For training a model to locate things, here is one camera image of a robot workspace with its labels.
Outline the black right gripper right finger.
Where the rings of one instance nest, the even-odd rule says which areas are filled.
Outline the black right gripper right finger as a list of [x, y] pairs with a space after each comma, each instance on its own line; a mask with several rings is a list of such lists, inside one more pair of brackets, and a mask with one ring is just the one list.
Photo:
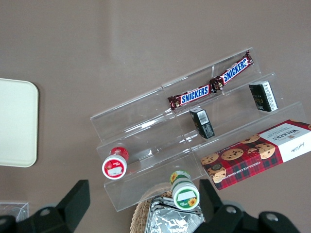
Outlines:
[[200, 233], [298, 233], [298, 228], [283, 214], [261, 212], [258, 218], [233, 204], [223, 204], [209, 180], [200, 180], [200, 207], [205, 222]]

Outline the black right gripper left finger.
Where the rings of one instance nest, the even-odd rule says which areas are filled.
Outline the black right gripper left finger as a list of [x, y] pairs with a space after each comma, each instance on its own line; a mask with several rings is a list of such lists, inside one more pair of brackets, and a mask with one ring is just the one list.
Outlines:
[[89, 181], [79, 180], [55, 207], [45, 207], [23, 221], [0, 217], [2, 233], [72, 233], [90, 206]]

